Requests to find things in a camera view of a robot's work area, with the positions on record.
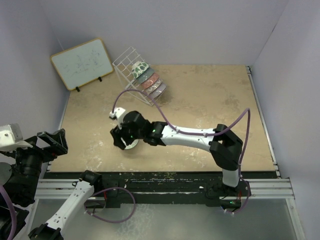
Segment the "pale green wavy bowl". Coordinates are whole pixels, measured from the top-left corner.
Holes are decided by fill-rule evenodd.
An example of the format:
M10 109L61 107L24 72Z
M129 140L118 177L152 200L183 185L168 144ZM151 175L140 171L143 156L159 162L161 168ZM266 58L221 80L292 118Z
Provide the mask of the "pale green wavy bowl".
M123 144L125 145L125 148L124 148L125 150L131 150L134 147L136 147L137 144L139 143L138 139L135 139L131 144L127 144L124 139L121 139L121 140L122 140Z

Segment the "purple striped bowl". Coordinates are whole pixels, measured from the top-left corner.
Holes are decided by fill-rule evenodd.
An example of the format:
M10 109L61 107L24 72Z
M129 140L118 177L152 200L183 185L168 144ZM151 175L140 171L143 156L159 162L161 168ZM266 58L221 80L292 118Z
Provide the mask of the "purple striped bowl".
M165 83L162 83L161 85L159 85L153 92L151 92L149 94L149 96L154 99L156 97L158 97L159 95L161 95L163 93L163 91L166 89L167 85Z

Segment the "grey speckled bowl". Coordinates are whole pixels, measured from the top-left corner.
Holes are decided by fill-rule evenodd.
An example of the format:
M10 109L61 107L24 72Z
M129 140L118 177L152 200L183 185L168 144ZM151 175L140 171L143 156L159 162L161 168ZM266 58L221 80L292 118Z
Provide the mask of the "grey speckled bowl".
M144 71L137 79L137 83L138 84L142 84L143 82L145 82L148 78L150 78L153 73L155 72L155 70L151 67L149 67L146 71Z

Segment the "brown floral pattern bowl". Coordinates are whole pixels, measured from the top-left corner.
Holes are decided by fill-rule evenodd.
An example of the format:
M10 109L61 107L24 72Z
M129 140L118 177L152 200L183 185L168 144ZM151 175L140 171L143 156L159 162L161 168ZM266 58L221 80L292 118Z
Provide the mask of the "brown floral pattern bowl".
M159 75L157 73L153 73L147 80L141 83L143 89L147 89L152 86L159 79Z

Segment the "green leaf pattern bowl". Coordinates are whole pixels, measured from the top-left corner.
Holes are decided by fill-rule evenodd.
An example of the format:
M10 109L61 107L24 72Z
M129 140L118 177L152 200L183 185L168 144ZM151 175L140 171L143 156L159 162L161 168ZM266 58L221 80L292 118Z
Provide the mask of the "green leaf pattern bowl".
M135 79L137 79L139 76L141 76L150 65L146 63L145 61L137 61L134 63L131 67L131 73Z

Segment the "white mandala pattern bowl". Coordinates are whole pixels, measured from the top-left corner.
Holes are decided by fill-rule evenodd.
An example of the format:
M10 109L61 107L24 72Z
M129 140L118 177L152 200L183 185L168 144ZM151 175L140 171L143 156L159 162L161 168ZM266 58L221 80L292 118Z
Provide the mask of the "white mandala pattern bowl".
M145 89L145 92L149 95L150 93L152 93L153 91L155 91L161 84L162 84L162 80L159 78L158 80L156 80L151 86L149 86L148 88Z

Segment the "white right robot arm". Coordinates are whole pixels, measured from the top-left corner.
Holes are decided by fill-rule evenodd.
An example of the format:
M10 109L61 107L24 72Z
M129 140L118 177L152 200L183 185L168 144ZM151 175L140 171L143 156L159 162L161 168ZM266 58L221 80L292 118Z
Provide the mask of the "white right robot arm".
M240 190L239 163L243 141L228 127L218 124L215 128L196 129L170 126L167 122L145 119L138 111L116 108L109 118L117 122L110 131L113 145L125 150L136 140L151 146L184 146L210 153L222 169L222 190L228 196Z

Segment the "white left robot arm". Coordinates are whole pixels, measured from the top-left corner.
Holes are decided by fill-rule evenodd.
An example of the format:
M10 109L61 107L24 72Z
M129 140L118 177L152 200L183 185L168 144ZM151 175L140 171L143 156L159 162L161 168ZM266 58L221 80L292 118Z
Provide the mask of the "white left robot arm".
M0 153L15 160L14 164L0 164L0 238L12 240L25 227L31 207L38 204L42 165L68 153L66 131L63 128L54 133L42 131L25 139L19 125L3 125ZM102 176L86 170L71 187L73 190L62 206L34 228L28 234L29 239L62 240L67 226L87 199L103 191Z

